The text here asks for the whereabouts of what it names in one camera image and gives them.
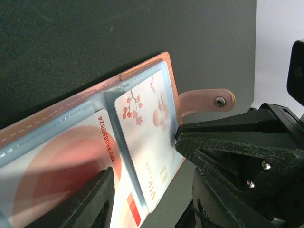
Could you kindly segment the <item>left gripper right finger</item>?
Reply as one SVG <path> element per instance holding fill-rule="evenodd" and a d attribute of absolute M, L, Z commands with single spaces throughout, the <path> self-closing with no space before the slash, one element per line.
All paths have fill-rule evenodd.
<path fill-rule="evenodd" d="M 244 204 L 209 174 L 196 168 L 192 200 L 176 228 L 272 228 L 266 218 Z"/>

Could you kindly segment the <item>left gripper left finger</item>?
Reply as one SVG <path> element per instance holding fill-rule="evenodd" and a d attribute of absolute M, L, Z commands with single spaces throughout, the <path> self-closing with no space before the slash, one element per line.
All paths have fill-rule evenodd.
<path fill-rule="evenodd" d="M 114 171 L 100 171 L 59 206 L 28 224 L 28 228 L 108 228 L 114 205 Z"/>

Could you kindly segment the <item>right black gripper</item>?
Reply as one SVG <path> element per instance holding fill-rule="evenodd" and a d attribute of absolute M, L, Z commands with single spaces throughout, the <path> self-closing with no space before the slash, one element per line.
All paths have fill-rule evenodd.
<path fill-rule="evenodd" d="M 304 41 L 290 56 L 288 94 L 304 105 Z M 181 125 L 176 151 L 250 207 L 268 197 L 300 196 L 304 178 L 304 122 L 287 107 L 263 103 L 257 111 Z"/>

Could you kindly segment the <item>red circle credit card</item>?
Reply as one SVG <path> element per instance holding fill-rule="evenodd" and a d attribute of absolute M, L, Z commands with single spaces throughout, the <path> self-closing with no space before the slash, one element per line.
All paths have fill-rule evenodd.
<path fill-rule="evenodd" d="M 110 226 L 138 228 L 141 216 L 105 109 L 63 132 L 39 135 L 0 168 L 0 225 L 23 228 L 112 167 L 115 197 Z"/>

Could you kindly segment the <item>pink leather card holder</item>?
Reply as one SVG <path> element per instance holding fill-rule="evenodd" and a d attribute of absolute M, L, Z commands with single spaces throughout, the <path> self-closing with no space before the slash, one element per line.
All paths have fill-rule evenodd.
<path fill-rule="evenodd" d="M 226 89 L 179 94 L 161 53 L 0 132 L 3 228 L 138 228 L 184 161 L 184 116 L 227 112 Z"/>

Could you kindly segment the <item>pagoda card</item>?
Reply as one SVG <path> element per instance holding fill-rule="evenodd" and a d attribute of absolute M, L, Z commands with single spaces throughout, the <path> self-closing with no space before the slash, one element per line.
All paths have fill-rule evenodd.
<path fill-rule="evenodd" d="M 177 119 L 164 71 L 130 89 L 114 103 L 147 208 L 152 212 L 181 163 L 174 149 Z"/>

